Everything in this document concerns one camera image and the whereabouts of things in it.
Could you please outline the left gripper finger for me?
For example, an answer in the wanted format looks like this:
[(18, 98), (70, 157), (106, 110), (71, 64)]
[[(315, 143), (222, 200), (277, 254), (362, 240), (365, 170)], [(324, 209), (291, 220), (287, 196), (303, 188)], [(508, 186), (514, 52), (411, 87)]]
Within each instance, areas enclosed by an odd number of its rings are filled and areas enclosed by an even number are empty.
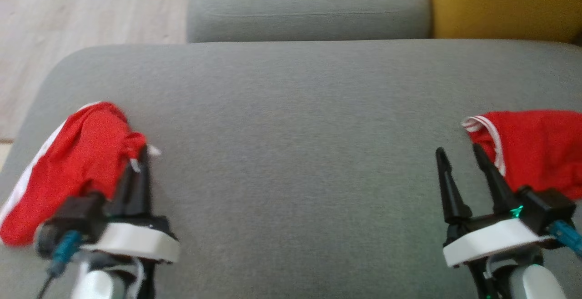
[(115, 195), (110, 201), (108, 216), (113, 218), (125, 215), (127, 204), (132, 196), (133, 178), (135, 174), (136, 172), (131, 165), (125, 167), (116, 187)]
[(134, 180), (134, 214), (150, 215), (152, 211), (151, 203), (151, 173), (148, 146), (143, 146), (139, 159), (135, 165)]

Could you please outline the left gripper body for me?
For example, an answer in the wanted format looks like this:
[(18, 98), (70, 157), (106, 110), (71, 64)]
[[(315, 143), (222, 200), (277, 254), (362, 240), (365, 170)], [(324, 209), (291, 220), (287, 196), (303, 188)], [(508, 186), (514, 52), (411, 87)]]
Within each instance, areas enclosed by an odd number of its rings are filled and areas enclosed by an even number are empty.
[(181, 246), (165, 216), (110, 222), (100, 238), (80, 249), (167, 264), (179, 261)]

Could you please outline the large yellow sofa back cushion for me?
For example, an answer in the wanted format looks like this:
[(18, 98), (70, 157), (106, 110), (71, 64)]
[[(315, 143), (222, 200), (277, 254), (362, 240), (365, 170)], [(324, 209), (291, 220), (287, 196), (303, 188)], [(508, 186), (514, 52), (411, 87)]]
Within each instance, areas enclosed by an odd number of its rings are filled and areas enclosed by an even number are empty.
[(439, 39), (542, 40), (582, 35), (582, 0), (431, 0)]

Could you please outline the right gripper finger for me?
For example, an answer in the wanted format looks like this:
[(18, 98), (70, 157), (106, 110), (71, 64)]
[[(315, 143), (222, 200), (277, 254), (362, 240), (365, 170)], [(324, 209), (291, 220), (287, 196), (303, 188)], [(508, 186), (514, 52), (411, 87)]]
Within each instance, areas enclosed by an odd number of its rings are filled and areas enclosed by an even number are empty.
[(489, 193), (493, 202), (493, 212), (496, 215), (520, 215), (521, 204), (501, 175), (499, 169), (489, 159), (485, 150), (478, 143), (472, 144), (472, 150), (480, 170), (484, 173)]
[(435, 150), (441, 192), (443, 219), (447, 224), (457, 224), (472, 218), (472, 210), (464, 203), (452, 175), (452, 165), (443, 147)]

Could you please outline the red shorts with white stripe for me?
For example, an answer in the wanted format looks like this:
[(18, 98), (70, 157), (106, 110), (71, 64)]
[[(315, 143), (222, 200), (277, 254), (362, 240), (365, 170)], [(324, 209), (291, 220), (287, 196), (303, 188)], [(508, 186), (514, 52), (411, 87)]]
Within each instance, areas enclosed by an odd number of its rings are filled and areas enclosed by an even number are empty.
[(50, 134), (0, 208), (0, 243), (30, 245), (37, 227), (69, 197), (96, 190), (113, 198), (123, 171), (136, 166), (141, 150), (161, 154), (131, 129), (118, 106), (99, 101), (81, 107)]

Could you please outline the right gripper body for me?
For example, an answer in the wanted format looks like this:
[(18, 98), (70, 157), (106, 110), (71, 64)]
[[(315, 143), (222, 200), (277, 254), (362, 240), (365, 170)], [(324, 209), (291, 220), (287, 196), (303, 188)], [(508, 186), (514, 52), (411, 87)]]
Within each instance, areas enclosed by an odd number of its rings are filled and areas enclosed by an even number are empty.
[(469, 214), (443, 212), (449, 226), (443, 256), (449, 268), (487, 256), (553, 239), (547, 232), (536, 233), (518, 218), (486, 215), (471, 219)]

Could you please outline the large grey sofa chaise cushion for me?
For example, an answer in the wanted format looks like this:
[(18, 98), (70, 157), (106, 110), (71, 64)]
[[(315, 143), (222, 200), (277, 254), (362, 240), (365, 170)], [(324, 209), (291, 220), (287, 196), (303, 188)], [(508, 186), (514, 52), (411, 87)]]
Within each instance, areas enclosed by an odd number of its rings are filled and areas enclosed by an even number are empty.
[(107, 100), (161, 151), (156, 214), (181, 242), (159, 299), (476, 299), (447, 267), (435, 150), (492, 210), (460, 123), (582, 111), (582, 47), (375, 40), (83, 49), (45, 79), (0, 172), (0, 206), (58, 125)]

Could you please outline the red number 23 jersey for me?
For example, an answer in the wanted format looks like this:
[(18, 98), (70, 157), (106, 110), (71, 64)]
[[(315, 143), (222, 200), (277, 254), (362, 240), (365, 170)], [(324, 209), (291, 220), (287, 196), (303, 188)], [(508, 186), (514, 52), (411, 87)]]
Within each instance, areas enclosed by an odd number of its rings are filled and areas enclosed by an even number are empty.
[(462, 127), (516, 192), (557, 189), (582, 199), (582, 113), (571, 110), (490, 111)]

